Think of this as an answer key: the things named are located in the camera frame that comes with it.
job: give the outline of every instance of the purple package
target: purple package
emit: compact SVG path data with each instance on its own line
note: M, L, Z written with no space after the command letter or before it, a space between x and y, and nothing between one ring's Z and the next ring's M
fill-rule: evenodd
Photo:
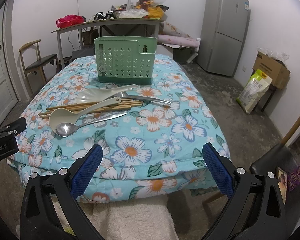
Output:
M288 174L288 190L292 191L300 184L300 166L295 171Z

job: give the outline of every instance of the wooden chopsticks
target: wooden chopsticks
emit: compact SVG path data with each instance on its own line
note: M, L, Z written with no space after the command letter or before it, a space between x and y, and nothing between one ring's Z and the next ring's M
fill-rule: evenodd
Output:
M78 113L78 112L88 108L89 106L93 106L96 103L98 103L98 102L89 102L89 103L73 104L73 105L67 105L67 106L48 107L47 112L39 113L39 115L42 118L49 118L50 114L55 109L58 109L58 108L65 108L73 113ZM132 107L136 107L136 106L140 107L140 106L142 106L142 104L143 104L142 101L137 101L137 100L132 100L130 98L126 98L126 99L122 99L121 103L98 108L94 111L89 112L89 114L110 112L110 111L130 110Z

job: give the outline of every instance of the refrigerator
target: refrigerator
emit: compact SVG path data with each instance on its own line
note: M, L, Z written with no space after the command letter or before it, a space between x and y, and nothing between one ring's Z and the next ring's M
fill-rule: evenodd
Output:
M198 65L211 73L234 76L249 18L248 0L206 0Z

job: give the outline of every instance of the rice bag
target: rice bag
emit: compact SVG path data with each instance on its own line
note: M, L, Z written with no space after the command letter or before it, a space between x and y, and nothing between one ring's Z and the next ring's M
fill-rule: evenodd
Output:
M272 78L263 73L260 69L250 77L247 85L236 99L242 109L250 114L260 98L269 89Z

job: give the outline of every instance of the blue floral quilt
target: blue floral quilt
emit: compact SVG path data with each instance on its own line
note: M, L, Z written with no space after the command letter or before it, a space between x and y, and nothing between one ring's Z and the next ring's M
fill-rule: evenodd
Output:
M7 163L18 169L26 185L36 171L54 174L86 155L94 143L103 148L103 159L81 202L109 202L167 194L182 188L216 189L202 158L202 146L210 142L230 157L226 140L201 95L177 63L156 55L153 84L129 92L168 100L170 106L133 107L120 118L80 128L62 138L39 113L47 107L74 104L87 88L105 88L97 80L95 56L76 59L56 74L24 110L27 128L16 139L19 152ZM111 113L88 114L77 124Z

